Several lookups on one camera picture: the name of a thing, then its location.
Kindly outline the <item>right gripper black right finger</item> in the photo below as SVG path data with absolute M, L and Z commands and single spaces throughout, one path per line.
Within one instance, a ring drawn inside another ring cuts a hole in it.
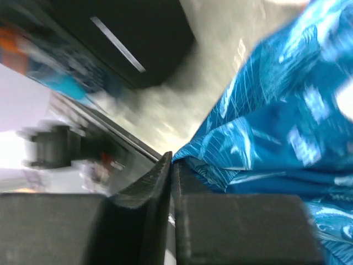
M 303 201 L 283 194 L 211 192 L 173 164 L 178 264 L 323 264 Z

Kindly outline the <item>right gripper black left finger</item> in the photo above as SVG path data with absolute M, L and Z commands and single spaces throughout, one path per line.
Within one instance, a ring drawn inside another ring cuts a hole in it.
M 109 197 L 3 193 L 1 263 L 163 264 L 171 160 Z

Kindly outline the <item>blue shark print shorts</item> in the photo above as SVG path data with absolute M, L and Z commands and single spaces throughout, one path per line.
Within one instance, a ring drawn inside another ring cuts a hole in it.
M 262 40 L 173 157 L 216 192 L 299 196 L 325 264 L 352 263 L 352 2 L 310 1 Z

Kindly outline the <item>black sport shorts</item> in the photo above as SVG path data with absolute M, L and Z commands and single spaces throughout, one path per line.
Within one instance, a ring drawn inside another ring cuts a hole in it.
M 65 42 L 135 88 L 163 83 L 195 40 L 179 1 L 2 1 L 1 18 Z

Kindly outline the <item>orange blue patterned shorts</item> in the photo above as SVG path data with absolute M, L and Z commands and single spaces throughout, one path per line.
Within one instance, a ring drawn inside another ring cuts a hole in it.
M 38 24 L 25 30 L 1 20 L 1 64 L 82 103 L 95 94 L 121 94 L 121 82 L 108 70 Z

